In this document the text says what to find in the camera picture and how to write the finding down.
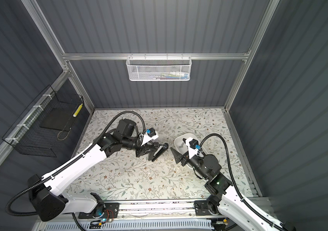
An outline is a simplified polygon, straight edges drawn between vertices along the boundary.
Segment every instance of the black wire basket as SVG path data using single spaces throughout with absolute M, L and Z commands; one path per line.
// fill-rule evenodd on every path
M 56 157 L 68 143 L 68 135 L 84 107 L 83 97 L 53 91 L 33 107 L 27 119 L 13 126 L 15 131 L 10 128 L 3 140 L 20 154 Z

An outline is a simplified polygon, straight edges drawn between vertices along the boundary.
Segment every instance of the printed leaf pattern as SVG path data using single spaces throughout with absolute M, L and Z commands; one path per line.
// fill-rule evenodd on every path
M 78 153 L 96 138 L 106 124 L 122 110 L 96 110 L 83 136 Z M 221 134 L 227 142 L 231 167 L 237 186 L 247 197 L 252 197 L 245 172 L 237 156 L 221 109 L 145 109 L 139 113 L 146 128 L 154 127 L 159 133 L 157 141 L 168 143 L 169 149 L 156 161 L 147 161 L 147 156 L 136 158 L 133 150 L 122 149 L 106 160 L 94 165 L 70 184 L 67 193 L 89 194 L 95 192 L 103 200 L 142 200 L 207 198 L 204 180 L 198 179 L 192 169 L 175 164 L 170 147 L 174 139 L 185 133 L 195 134 L 200 141 L 211 133 Z M 119 119 L 131 119 L 142 131 L 140 120 L 133 114 L 125 114 L 110 127 L 115 128 Z M 219 159 L 222 173 L 229 177 L 225 149 L 221 140 L 209 138 L 203 147 Z

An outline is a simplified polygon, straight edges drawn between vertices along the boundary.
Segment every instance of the robotic arm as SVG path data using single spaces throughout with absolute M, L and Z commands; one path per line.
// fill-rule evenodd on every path
M 133 113 L 141 119 L 144 127 L 142 133 L 138 132 L 137 124 L 130 119 L 121 119 L 116 129 L 106 132 L 114 120 L 124 113 Z M 137 134 L 135 137 L 132 136 L 134 130 Z M 5 210 L 14 216 L 39 215 L 43 221 L 49 221 L 62 213 L 74 212 L 92 213 L 94 217 L 100 217 L 104 211 L 104 202 L 96 193 L 68 194 L 64 192 L 65 188 L 93 165 L 108 158 L 114 152 L 120 151 L 121 148 L 134 149 L 136 157 L 148 154 L 148 160 L 155 161 L 168 149 L 167 143 L 162 145 L 153 141 L 158 137 L 154 128 L 145 129 L 143 119 L 139 114 L 132 111 L 121 112 L 81 154 L 42 177 L 34 175 L 29 178 L 29 188 L 15 195 L 8 202 Z M 11 204 L 27 192 L 36 211 L 30 213 L 13 211 L 10 208 Z
M 191 135 L 192 137 L 183 139 L 188 147 L 186 153 L 181 154 L 174 148 L 171 150 L 176 164 L 181 163 L 182 166 L 190 166 L 198 178 L 207 180 L 205 188 L 211 193 L 207 199 L 207 204 L 208 210 L 212 214 L 225 215 L 246 231 L 296 231 L 289 223 L 283 224 L 278 219 L 268 215 L 239 192 L 229 161 L 228 169 L 232 181 L 220 173 L 222 167 L 217 158 L 205 153 L 201 148 L 201 145 L 210 136 L 218 136 L 225 145 L 227 160 L 229 160 L 226 143 L 220 135 L 210 134 L 204 138 L 200 145 L 197 138 L 193 134 Z

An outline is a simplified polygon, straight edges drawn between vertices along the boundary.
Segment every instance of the yellow object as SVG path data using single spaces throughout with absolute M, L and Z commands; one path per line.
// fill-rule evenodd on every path
M 79 113 L 80 110 L 82 109 L 82 106 L 83 106 L 83 104 L 80 104 L 80 105 L 79 105 L 78 109 L 74 112 L 73 117 L 77 117 L 78 113 Z

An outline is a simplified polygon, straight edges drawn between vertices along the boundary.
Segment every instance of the floral tablecloth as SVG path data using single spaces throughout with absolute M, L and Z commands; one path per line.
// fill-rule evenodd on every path
M 96 110 L 83 136 L 78 152 L 82 151 L 104 129 L 106 124 L 122 110 Z M 147 156 L 136 158 L 133 150 L 122 149 L 106 160 L 94 165 L 66 189 L 69 193 L 95 192 L 103 200 L 143 200 L 206 198 L 210 194 L 204 188 L 205 181 L 198 179 L 192 169 L 175 164 L 170 147 L 174 139 L 185 133 L 195 134 L 200 141 L 208 134 L 221 134 L 227 142 L 232 172 L 240 191 L 252 197 L 245 172 L 238 158 L 222 110 L 219 109 L 140 109 L 146 128 L 154 127 L 159 133 L 157 141 L 168 143 L 169 149 L 156 161 L 147 161 Z M 135 115 L 121 118 L 142 125 Z M 110 127 L 115 128 L 118 118 Z M 219 159 L 222 173 L 229 177 L 225 149 L 220 139 L 209 138 L 205 143 L 210 154 Z

